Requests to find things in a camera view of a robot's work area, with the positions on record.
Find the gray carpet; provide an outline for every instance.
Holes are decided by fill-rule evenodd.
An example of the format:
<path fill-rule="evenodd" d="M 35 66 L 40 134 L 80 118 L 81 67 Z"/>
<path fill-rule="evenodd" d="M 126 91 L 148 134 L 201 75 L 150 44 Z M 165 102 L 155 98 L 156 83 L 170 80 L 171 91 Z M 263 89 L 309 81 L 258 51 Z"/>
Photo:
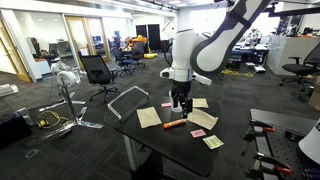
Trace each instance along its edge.
<path fill-rule="evenodd" d="M 124 91 L 137 85 L 150 94 L 167 96 L 171 83 L 159 77 L 159 72 L 167 67 L 163 57 L 160 55 L 144 62 L 146 68 L 137 67 L 132 76 L 123 75 L 116 79 L 119 90 Z M 242 67 L 242 71 L 246 72 L 247 69 Z M 59 97 L 55 80 L 24 83 L 14 75 L 0 73 L 0 77 L 0 84 L 10 83 L 19 87 L 19 93 L 4 97 L 3 100 L 13 109 L 30 108 L 33 118 L 38 112 L 32 108 L 50 104 Z M 225 144 L 220 147 L 219 157 L 210 177 L 198 177 L 166 159 L 165 172 L 183 180 L 245 179 L 244 172 L 253 162 L 250 152 L 254 151 L 254 144 L 250 145 L 247 155 L 241 157 L 241 138 L 248 127 L 251 108 L 310 119 L 319 118 L 319 111 L 307 103 L 301 103 L 290 94 L 299 87 L 296 84 L 279 87 L 280 79 L 281 77 L 268 70 L 266 74 L 255 74 L 252 78 L 225 76 L 224 80 L 220 81 L 213 77 L 210 87 L 193 82 L 190 93 L 192 97 L 213 98 L 221 105 Z M 74 127 L 72 134 L 65 139 L 37 146 L 42 154 L 31 161 L 24 158 L 30 149 L 25 147 L 28 138 L 11 144 L 0 150 L 1 179 L 130 179 L 122 135 L 110 127 L 115 117 L 110 114 L 107 105 L 102 103 L 102 95 L 88 101 L 90 95 L 98 89 L 99 87 L 89 86 L 87 80 L 82 78 L 82 83 L 72 87 L 70 91 L 76 92 L 73 99 L 87 101 L 88 110 L 84 120 L 104 124 L 102 129 Z M 115 97 L 116 94 L 110 93 L 107 100 Z M 0 114 L 11 111 L 4 101 L 0 101 Z M 77 111 L 82 107 L 75 106 Z M 70 117 L 69 110 L 64 106 L 54 110 L 60 115 Z M 45 130 L 35 127 L 33 132 L 38 135 Z"/>

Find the rolling chair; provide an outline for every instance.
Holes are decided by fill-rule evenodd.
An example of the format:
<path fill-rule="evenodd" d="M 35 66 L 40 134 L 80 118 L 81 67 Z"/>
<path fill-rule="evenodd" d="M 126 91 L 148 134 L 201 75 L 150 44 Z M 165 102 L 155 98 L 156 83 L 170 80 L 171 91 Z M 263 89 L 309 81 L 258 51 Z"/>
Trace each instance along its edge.
<path fill-rule="evenodd" d="M 280 83 L 280 86 L 283 86 L 285 83 L 289 82 L 297 82 L 298 84 L 301 84 L 302 89 L 301 91 L 305 91 L 305 83 L 313 84 L 312 82 L 309 82 L 304 78 L 304 76 L 308 76 L 310 74 L 316 73 L 318 71 L 318 64 L 320 64 L 320 59 L 318 58 L 312 58 L 311 60 L 306 60 L 303 62 L 303 64 L 299 64 L 299 59 L 301 57 L 289 57 L 290 59 L 296 60 L 296 64 L 285 64 L 282 66 L 282 68 L 288 72 L 294 73 L 296 75 L 295 78 L 284 78 L 282 79 L 282 83 Z"/>
<path fill-rule="evenodd" d="M 119 48 L 112 48 L 111 51 L 116 57 L 116 64 L 120 67 L 123 67 L 122 70 L 117 72 L 120 73 L 119 76 L 121 76 L 121 74 L 123 73 L 130 73 L 130 75 L 132 75 L 132 73 L 134 72 L 134 68 L 129 68 L 129 66 L 134 65 L 134 60 L 128 59 L 128 57 L 126 56 L 122 56 L 122 52 Z"/>
<path fill-rule="evenodd" d="M 132 43 L 132 51 L 130 58 L 136 61 L 136 65 L 142 65 L 143 68 L 146 67 L 145 63 L 139 62 L 141 58 L 144 56 L 144 45 L 143 42 L 133 42 Z"/>
<path fill-rule="evenodd" d="M 117 87 L 107 88 L 108 85 L 114 84 L 114 71 L 116 70 L 116 68 L 113 68 L 111 71 L 109 71 L 107 65 L 104 63 L 100 55 L 80 56 L 80 60 L 87 72 L 89 83 L 100 85 L 103 87 L 103 89 L 100 89 L 99 92 L 93 94 L 90 97 L 90 101 L 92 101 L 92 98 L 94 96 L 104 93 L 104 103 L 106 103 L 106 96 L 108 92 L 120 94 L 120 92 L 117 91 Z"/>

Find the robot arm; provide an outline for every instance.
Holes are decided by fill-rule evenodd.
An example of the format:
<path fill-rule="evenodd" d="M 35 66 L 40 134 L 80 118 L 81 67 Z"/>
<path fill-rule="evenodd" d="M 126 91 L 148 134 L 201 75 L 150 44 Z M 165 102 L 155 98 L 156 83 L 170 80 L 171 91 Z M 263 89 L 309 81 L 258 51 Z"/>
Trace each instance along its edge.
<path fill-rule="evenodd" d="M 188 29 L 177 32 L 172 45 L 172 66 L 160 72 L 160 76 L 173 80 L 172 106 L 180 103 L 187 118 L 192 111 L 192 99 L 188 98 L 193 79 L 210 85 L 204 77 L 221 72 L 229 54 L 257 16 L 271 0 L 238 0 L 212 37 L 197 34 Z"/>

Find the ceiling light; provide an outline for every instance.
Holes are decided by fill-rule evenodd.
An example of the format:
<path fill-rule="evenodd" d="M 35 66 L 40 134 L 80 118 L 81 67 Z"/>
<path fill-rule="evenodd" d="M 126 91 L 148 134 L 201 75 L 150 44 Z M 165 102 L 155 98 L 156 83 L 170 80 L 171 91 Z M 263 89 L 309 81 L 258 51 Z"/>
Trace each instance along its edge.
<path fill-rule="evenodd" d="M 178 7 L 183 7 L 183 6 L 187 6 L 186 3 L 182 3 L 182 4 L 177 4 Z"/>
<path fill-rule="evenodd" d="M 180 1 L 169 1 L 170 4 L 179 4 Z"/>

